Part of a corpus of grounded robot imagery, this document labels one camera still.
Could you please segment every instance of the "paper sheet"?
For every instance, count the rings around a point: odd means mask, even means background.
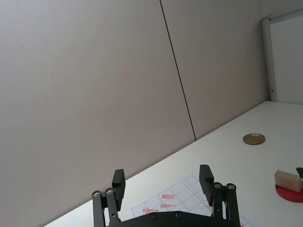
[[[132,208],[134,217],[152,212],[176,210],[211,216],[212,207],[208,205],[196,176],[191,175]],[[253,227],[253,225],[241,215],[240,222],[242,227]]]

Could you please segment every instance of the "wooden block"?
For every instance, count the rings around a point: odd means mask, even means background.
[[[277,170],[275,173],[275,182],[277,186],[289,189],[294,192],[300,192],[303,188],[302,179],[298,175],[290,174]]]

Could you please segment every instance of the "red circle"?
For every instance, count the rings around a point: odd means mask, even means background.
[[[290,202],[303,202],[303,190],[300,193],[276,185],[276,192],[283,199]]]

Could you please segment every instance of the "white table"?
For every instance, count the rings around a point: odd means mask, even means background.
[[[247,145],[242,137],[248,133],[266,141]],[[276,170],[296,174],[303,166],[302,143],[303,105],[264,102],[128,179],[119,217],[133,218],[132,207],[208,164],[215,181],[236,184],[240,214],[254,227],[302,226],[303,204],[281,199],[274,183]],[[92,201],[46,227],[93,227]]]

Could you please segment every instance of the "metal lid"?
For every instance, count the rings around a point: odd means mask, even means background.
[[[243,137],[243,141],[249,145],[258,145],[265,141],[265,136],[258,133],[247,134]]]

